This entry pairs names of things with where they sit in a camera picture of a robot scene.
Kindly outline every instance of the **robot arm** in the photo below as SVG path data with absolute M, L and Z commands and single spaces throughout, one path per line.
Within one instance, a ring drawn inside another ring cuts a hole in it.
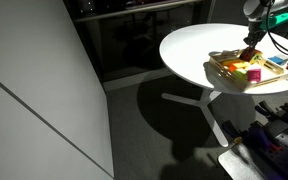
M 267 8 L 271 6 L 270 12 L 278 11 L 288 7 L 288 0 L 247 0 L 244 4 L 244 14 L 249 20 L 249 34 L 244 42 L 253 50 L 266 34 L 266 30 L 260 28 L 262 19 L 265 19 Z

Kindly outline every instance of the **white panel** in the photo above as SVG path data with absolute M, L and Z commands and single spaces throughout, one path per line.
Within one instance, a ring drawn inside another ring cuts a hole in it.
M 0 88 L 0 180 L 111 180 Z
M 106 96 L 61 0 L 0 1 L 0 81 L 113 175 Z

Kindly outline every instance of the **round white table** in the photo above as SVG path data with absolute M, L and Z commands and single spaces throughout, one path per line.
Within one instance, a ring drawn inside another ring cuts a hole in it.
M 199 101 L 171 94 L 163 94 L 168 100 L 200 107 L 220 145 L 228 142 L 216 120 L 207 107 L 221 93 L 236 95 L 263 95 L 288 90 L 288 79 L 259 86 L 247 91 L 236 88 L 229 80 L 219 76 L 210 67 L 209 53 L 223 50 L 245 49 L 243 39 L 248 35 L 248 27 L 232 24 L 200 24 L 188 26 L 167 35 L 160 45 L 160 55 L 165 65 L 177 76 L 204 88 Z M 274 39 L 288 48 L 288 40 L 272 34 Z M 258 43 L 256 49 L 263 52 L 264 58 L 281 54 L 273 45 L 268 35 Z

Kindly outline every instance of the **gray floor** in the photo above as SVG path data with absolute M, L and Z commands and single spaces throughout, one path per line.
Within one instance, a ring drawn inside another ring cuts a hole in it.
M 198 108 L 164 100 L 164 92 L 199 98 L 201 89 L 170 76 L 107 92 L 115 179 L 231 179 L 217 161 L 230 147 L 218 145 Z M 253 110 L 262 100 L 278 107 L 288 102 L 288 91 L 253 97 L 222 94 L 210 108 L 219 124 L 230 119 L 245 130 L 255 120 L 266 123 Z

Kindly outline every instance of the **white table base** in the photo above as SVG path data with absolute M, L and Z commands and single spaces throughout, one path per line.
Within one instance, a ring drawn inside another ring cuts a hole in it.
M 221 94 L 221 92 L 218 92 L 218 91 L 203 89 L 203 93 L 202 93 L 201 99 L 199 101 L 194 100 L 194 99 L 189 99 L 189 98 L 185 98 L 185 97 L 172 95 L 172 94 L 167 94 L 167 93 L 163 93 L 162 98 L 167 99 L 167 100 L 171 100 L 171 101 L 175 101 L 175 102 L 179 102 L 179 103 L 183 103 L 183 104 L 187 104 L 187 105 L 191 105 L 191 106 L 197 106 L 197 107 L 201 108 L 210 128 L 212 129 L 214 135 L 217 138 L 217 141 L 219 142 L 219 144 L 221 146 L 227 147 L 228 141 L 227 141 L 226 137 L 224 136 L 223 131 L 221 130 L 221 128 L 217 124 L 217 122 L 216 122 L 214 116 L 212 115 L 210 109 L 207 107 L 207 105 L 209 103 L 211 103 L 220 94 Z

